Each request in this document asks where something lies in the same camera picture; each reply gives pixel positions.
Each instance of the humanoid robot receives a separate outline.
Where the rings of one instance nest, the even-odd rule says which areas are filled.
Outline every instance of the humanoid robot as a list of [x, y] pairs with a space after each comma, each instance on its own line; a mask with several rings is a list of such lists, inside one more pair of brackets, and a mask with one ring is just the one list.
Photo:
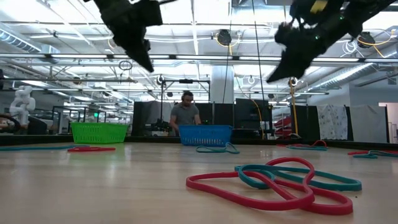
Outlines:
[[31, 86], [20, 86], [10, 106], [10, 115], [16, 116], [21, 126], [28, 125], [29, 112], [35, 110], [36, 107], [35, 99], [30, 97], [32, 90]]

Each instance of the man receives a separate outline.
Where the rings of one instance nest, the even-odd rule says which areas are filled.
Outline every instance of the man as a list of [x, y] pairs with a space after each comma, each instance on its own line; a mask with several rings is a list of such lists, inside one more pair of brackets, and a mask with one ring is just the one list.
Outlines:
[[170, 117], [170, 126], [176, 136], [180, 134], [179, 125], [200, 124], [199, 110], [192, 104], [193, 94], [190, 91], [185, 91], [181, 100], [181, 103], [173, 107]]

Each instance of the black cable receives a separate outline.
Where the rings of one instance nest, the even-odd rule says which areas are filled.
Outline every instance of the black cable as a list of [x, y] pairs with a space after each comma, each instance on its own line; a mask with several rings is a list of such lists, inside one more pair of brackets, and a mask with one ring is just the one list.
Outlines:
[[[231, 28], [232, 28], [232, 17], [229, 22], [229, 35], [231, 35]], [[224, 104], [224, 100], [225, 100], [226, 77], [228, 76], [229, 50], [231, 49], [230, 45], [231, 45], [231, 43], [229, 43], [229, 46], [227, 47], [227, 51], [226, 51], [226, 68], [225, 68], [225, 79], [224, 79], [223, 104]]]
[[256, 12], [254, 10], [254, 0], [251, 1], [251, 5], [253, 8], [253, 16], [254, 16], [254, 30], [256, 31], [256, 42], [257, 42], [257, 56], [259, 59], [259, 70], [260, 70], [260, 84], [261, 84], [261, 95], [262, 95], [262, 108], [261, 108], [261, 115], [266, 108], [266, 99], [264, 97], [264, 87], [262, 85], [262, 73], [261, 73], [261, 61], [260, 61], [260, 48], [259, 48], [259, 37], [257, 34], [257, 22], [256, 22]]

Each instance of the curtain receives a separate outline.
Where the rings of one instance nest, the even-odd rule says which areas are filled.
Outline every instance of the curtain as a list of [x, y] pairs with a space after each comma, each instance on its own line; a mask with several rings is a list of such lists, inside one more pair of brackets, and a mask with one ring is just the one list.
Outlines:
[[345, 106], [317, 106], [320, 139], [348, 138], [348, 117]]
[[351, 106], [354, 141], [387, 143], [386, 108]]

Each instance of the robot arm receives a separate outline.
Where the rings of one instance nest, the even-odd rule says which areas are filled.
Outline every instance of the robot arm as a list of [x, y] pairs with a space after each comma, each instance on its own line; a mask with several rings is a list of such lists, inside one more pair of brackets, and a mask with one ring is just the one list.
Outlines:
[[[313, 10], [315, 4], [320, 7]], [[353, 38], [362, 32], [362, 24], [396, 0], [352, 0], [341, 10], [342, 0], [295, 0], [290, 13], [294, 19], [304, 19], [306, 24], [316, 26], [304, 29], [293, 28], [283, 23], [275, 34], [275, 41], [286, 46], [282, 59], [267, 82], [283, 78], [301, 78], [312, 60], [326, 52], [337, 40], [349, 34]]]
[[115, 44], [149, 72], [154, 68], [148, 55], [150, 43], [144, 39], [146, 27], [162, 25], [160, 5], [173, 1], [176, 0], [140, 0], [131, 4], [129, 0], [94, 0], [102, 20], [114, 35]]

